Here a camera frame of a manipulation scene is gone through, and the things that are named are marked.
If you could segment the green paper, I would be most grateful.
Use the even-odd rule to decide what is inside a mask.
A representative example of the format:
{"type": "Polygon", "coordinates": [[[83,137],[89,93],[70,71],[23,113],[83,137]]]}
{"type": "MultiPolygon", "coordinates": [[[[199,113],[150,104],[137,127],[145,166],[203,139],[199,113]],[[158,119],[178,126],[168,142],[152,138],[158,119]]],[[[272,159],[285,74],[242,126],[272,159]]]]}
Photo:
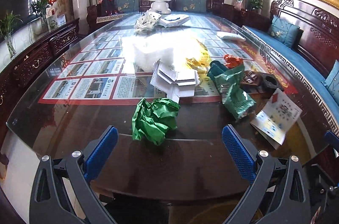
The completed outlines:
{"type": "Polygon", "coordinates": [[[146,139],[156,146],[161,145],[167,132],[177,128],[176,117],[180,108],[178,103],[168,98],[157,98],[151,102],[141,99],[132,117],[132,139],[146,139]]]}

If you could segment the green snack bag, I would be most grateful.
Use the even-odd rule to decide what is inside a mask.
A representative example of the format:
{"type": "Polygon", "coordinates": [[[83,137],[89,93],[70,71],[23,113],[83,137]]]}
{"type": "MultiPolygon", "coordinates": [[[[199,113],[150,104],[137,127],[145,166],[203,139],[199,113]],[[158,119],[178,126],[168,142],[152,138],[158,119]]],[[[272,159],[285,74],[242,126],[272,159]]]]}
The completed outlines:
{"type": "Polygon", "coordinates": [[[222,104],[236,120],[246,117],[256,107],[254,99],[240,87],[244,71],[244,65],[239,65],[215,77],[213,82],[222,104]]]}

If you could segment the orange paper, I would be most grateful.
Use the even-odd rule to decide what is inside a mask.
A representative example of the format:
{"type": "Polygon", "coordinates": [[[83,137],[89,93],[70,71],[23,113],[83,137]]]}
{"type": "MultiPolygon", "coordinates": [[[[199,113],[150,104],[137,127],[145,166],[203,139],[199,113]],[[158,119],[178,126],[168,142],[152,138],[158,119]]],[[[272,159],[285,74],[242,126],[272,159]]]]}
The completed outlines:
{"type": "Polygon", "coordinates": [[[233,56],[231,54],[225,54],[224,61],[225,61],[225,66],[228,69],[232,69],[243,64],[243,60],[241,58],[233,56]]]}

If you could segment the torn white paper pieces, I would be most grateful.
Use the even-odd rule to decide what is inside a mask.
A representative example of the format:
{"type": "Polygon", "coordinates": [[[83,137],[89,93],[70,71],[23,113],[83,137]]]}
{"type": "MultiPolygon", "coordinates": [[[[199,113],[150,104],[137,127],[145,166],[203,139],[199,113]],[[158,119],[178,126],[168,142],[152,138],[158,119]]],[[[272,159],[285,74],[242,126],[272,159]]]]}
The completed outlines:
{"type": "Polygon", "coordinates": [[[179,103],[180,98],[194,96],[195,87],[200,84],[200,80],[196,70],[175,71],[158,60],[154,64],[150,84],[166,93],[168,99],[179,103]]]}

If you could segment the white printed leaflet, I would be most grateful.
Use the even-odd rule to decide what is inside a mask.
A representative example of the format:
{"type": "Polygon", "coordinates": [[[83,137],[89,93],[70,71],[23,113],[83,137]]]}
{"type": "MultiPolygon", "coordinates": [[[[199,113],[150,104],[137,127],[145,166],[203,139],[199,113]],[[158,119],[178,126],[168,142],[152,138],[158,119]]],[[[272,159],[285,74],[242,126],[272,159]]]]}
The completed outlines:
{"type": "Polygon", "coordinates": [[[276,89],[250,124],[275,148],[283,145],[287,132],[302,113],[280,89],[276,89]]]}

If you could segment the dark ashtray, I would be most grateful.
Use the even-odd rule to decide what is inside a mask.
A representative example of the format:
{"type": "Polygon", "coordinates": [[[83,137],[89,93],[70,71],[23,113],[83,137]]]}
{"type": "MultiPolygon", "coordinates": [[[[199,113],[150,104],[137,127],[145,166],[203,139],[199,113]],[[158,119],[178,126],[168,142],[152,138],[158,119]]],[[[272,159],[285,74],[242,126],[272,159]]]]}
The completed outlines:
{"type": "Polygon", "coordinates": [[[274,75],[249,70],[244,72],[240,87],[249,94],[273,94],[276,89],[284,91],[283,86],[274,75]]]}

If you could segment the teal crumpled wrapper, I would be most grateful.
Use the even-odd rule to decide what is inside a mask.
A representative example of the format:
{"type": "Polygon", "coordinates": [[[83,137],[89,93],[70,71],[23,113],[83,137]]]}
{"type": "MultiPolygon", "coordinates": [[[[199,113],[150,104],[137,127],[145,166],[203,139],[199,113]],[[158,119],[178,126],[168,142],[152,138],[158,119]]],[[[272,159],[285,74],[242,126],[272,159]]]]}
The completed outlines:
{"type": "Polygon", "coordinates": [[[213,60],[210,62],[210,68],[207,73],[208,77],[214,82],[215,77],[226,72],[228,68],[218,60],[213,60]]]}

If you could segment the dark carved wooden table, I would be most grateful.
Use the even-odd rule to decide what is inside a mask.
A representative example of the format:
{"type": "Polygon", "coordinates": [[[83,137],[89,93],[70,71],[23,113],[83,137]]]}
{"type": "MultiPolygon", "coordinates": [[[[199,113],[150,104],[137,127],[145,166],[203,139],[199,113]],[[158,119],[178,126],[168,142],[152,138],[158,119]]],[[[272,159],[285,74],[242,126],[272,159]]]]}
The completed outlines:
{"type": "Polygon", "coordinates": [[[219,200],[256,178],[256,152],[306,164],[338,133],[324,77],[270,35],[211,15],[135,30],[113,21],[56,59],[7,127],[66,171],[76,157],[93,190],[170,203],[219,200]]]}

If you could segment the yellow plastic wrapper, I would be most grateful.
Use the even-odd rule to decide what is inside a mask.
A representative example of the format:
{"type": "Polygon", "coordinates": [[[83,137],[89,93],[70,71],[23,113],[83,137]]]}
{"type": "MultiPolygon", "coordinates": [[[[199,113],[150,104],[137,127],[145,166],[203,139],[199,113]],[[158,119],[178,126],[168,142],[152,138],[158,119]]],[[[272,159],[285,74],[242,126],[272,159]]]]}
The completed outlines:
{"type": "Polygon", "coordinates": [[[186,66],[196,70],[199,75],[206,75],[210,68],[211,57],[207,47],[199,40],[196,40],[196,42],[198,43],[199,49],[195,56],[186,59],[186,66]]]}

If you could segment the carved wooden tv cabinet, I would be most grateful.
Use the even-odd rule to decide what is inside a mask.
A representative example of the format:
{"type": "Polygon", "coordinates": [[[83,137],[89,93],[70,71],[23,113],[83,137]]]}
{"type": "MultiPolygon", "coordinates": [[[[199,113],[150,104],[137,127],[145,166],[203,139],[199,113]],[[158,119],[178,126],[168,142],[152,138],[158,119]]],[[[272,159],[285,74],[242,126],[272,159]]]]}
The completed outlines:
{"type": "Polygon", "coordinates": [[[1,141],[5,139],[5,122],[17,102],[33,81],[69,46],[79,42],[79,19],[47,32],[17,55],[1,72],[1,141]]]}

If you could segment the white styrofoam block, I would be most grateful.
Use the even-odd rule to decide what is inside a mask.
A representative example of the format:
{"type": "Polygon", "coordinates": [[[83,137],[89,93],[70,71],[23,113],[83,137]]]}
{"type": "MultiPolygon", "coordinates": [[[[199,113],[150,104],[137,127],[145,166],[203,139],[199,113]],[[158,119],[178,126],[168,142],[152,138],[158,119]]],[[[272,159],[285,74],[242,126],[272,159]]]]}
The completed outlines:
{"type": "Polygon", "coordinates": [[[127,72],[153,72],[157,61],[179,71],[188,59],[200,56],[200,44],[194,38],[152,35],[123,38],[121,44],[127,72]]]}

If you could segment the teal embroidered cushion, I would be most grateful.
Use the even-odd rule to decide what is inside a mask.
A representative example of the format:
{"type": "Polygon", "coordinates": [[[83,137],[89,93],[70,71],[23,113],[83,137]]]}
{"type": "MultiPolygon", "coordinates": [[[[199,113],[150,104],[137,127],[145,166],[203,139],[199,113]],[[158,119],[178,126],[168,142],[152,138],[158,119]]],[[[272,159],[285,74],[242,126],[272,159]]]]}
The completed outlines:
{"type": "Polygon", "coordinates": [[[323,85],[327,89],[327,91],[330,93],[330,95],[333,97],[333,99],[336,101],[337,104],[339,104],[339,62],[338,60],[335,61],[334,66],[326,78],[326,80],[323,82],[323,85]]]}
{"type": "Polygon", "coordinates": [[[299,30],[299,26],[274,15],[268,34],[285,46],[292,48],[299,35],[299,30]]]}

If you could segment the white tissue pack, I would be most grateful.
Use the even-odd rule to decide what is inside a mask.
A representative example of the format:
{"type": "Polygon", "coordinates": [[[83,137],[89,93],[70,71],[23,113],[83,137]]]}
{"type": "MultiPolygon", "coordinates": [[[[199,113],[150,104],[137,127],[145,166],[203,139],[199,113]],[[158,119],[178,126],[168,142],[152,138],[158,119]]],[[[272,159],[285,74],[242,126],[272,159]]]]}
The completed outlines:
{"type": "Polygon", "coordinates": [[[240,42],[244,42],[245,41],[245,37],[238,35],[236,33],[230,33],[230,32],[223,32],[223,31],[219,31],[217,32],[217,36],[221,39],[221,40],[227,40],[227,41],[240,41],[240,42]]]}

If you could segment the blue cushioned wooden sofa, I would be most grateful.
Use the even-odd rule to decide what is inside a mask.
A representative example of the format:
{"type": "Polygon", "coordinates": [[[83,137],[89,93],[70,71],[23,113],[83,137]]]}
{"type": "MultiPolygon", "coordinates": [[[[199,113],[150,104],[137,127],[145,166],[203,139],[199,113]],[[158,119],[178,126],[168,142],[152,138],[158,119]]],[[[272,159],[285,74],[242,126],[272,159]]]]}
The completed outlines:
{"type": "Polygon", "coordinates": [[[277,0],[271,4],[270,17],[241,11],[234,22],[306,86],[338,134],[338,104],[323,85],[338,60],[338,17],[301,0],[277,0]],[[292,48],[268,34],[274,15],[300,27],[292,48]]]}

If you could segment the potted green plant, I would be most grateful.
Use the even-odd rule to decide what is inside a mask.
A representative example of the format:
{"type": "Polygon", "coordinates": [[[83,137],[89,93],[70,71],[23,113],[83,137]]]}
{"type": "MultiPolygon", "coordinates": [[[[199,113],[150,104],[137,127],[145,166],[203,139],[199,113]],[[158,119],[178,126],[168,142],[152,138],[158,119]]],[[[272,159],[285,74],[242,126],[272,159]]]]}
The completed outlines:
{"type": "Polygon", "coordinates": [[[51,7],[49,0],[34,0],[31,7],[35,15],[40,18],[43,31],[47,31],[47,8],[51,7]]]}
{"type": "Polygon", "coordinates": [[[1,20],[1,36],[3,36],[6,42],[11,59],[13,59],[16,54],[16,50],[13,46],[12,34],[14,30],[13,28],[18,21],[22,22],[22,20],[20,19],[20,15],[13,14],[13,11],[7,12],[4,18],[1,20]]]}

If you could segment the crumpled white patterned paper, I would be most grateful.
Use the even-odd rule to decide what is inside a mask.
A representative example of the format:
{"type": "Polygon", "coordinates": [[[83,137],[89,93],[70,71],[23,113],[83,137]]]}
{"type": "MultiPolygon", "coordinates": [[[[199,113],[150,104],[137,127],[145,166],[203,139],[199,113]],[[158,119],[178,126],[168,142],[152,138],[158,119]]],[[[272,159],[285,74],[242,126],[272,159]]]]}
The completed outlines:
{"type": "Polygon", "coordinates": [[[135,30],[139,32],[150,32],[158,24],[161,14],[152,10],[147,10],[141,17],[136,20],[135,30]]]}

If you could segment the white blue packet stack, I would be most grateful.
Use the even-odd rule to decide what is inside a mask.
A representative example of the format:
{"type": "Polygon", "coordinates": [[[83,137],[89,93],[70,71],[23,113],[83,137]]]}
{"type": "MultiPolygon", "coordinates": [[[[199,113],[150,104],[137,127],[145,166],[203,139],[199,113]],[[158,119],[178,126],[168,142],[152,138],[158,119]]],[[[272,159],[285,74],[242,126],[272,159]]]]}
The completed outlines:
{"type": "Polygon", "coordinates": [[[187,14],[169,14],[166,17],[161,17],[158,21],[159,26],[164,28],[172,28],[183,25],[190,20],[187,14]]]}

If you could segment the corner potted plant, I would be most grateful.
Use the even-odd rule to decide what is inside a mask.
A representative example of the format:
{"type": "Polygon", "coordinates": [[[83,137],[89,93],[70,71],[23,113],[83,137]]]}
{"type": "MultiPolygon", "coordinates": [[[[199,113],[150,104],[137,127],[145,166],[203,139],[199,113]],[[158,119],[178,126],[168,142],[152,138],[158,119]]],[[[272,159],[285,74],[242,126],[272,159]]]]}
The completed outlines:
{"type": "Polygon", "coordinates": [[[263,7],[263,0],[250,0],[249,5],[251,11],[260,14],[263,7]]]}

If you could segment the potted green plant left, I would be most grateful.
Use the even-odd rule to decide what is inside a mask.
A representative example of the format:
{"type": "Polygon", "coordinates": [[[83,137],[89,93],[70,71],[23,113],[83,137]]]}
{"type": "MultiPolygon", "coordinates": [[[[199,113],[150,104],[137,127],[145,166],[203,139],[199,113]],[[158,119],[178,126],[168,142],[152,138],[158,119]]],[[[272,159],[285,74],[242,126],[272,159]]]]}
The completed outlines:
{"type": "Polygon", "coordinates": [[[6,42],[11,59],[13,59],[16,54],[16,50],[13,46],[12,34],[14,30],[13,28],[18,21],[22,22],[22,20],[20,19],[20,15],[13,14],[13,11],[7,12],[4,18],[1,20],[1,36],[3,36],[6,42]]]}

